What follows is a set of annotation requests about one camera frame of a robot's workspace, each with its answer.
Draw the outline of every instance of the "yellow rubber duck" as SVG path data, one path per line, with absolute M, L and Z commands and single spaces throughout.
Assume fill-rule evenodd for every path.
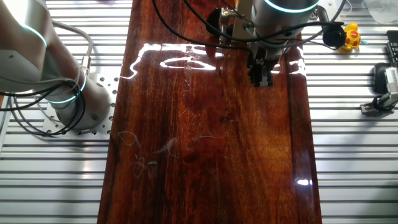
M 350 23 L 345 27 L 344 31 L 347 34 L 346 45 L 341 48 L 345 50 L 358 50 L 361 44 L 361 35 L 358 33 L 358 24 L 355 22 Z

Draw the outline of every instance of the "metal rail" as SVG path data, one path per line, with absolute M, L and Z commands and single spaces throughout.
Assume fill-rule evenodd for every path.
M 92 36 L 96 47 L 91 71 L 98 79 L 107 81 L 120 73 L 132 1 L 47 4 L 53 19 Z M 369 71 L 387 61 L 382 51 L 386 31 L 398 30 L 398 22 L 377 24 L 358 5 L 345 22 L 357 22 L 369 43 L 359 53 L 340 55 L 318 45 L 304 46 L 323 223 L 398 223 L 398 113 L 367 118 L 359 110 L 374 97 Z M 303 38 L 317 31 L 308 27 Z M 65 30 L 57 32 L 81 59 L 86 41 Z M 37 108 L 24 114 L 43 125 Z M 0 223 L 96 223 L 108 143 L 46 142 L 26 134 L 13 117 L 6 131 L 0 154 Z

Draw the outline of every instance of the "glossy wood surface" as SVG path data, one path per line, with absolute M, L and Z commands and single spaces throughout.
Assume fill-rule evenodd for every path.
M 157 2 L 179 33 L 214 41 L 182 1 Z M 247 56 L 187 44 L 133 1 L 98 223 L 322 222 L 301 49 L 268 88 Z

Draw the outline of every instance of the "wooden board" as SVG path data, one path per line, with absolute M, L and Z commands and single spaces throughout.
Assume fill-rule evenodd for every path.
M 215 40 L 182 1 L 157 2 L 177 32 Z M 269 88 L 247 57 L 188 44 L 133 1 L 98 223 L 322 222 L 301 50 Z

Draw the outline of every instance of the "robotic arm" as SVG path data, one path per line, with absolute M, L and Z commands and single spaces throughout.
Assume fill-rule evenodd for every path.
M 221 31 L 227 34 L 229 18 L 236 17 L 233 37 L 267 37 L 284 29 L 307 23 L 315 11 L 321 22 L 339 22 L 341 19 L 338 15 L 344 3 L 345 1 L 338 9 L 335 0 L 239 0 L 236 10 L 221 10 L 220 27 Z M 240 15 L 251 15 L 252 31 L 242 28 L 245 21 L 239 18 Z M 278 63 L 284 49 L 292 46 L 287 45 L 288 40 L 299 35 L 301 31 L 302 28 L 295 29 L 266 40 L 249 43 L 249 48 L 253 52 L 253 57 L 248 60 L 249 77 L 254 86 L 272 86 L 271 70 Z M 329 30 L 323 39 L 329 46 L 341 47 L 344 45 L 345 38 L 343 29 L 339 27 Z M 221 36 L 220 41 L 225 42 L 226 38 Z
M 108 114 L 110 97 L 88 77 L 90 58 L 81 66 L 55 33 L 42 0 L 0 0 L 0 91 L 40 91 L 73 80 L 84 96 L 85 112 L 77 130 L 90 129 Z M 65 125 L 77 108 L 78 95 L 63 86 L 46 99 Z

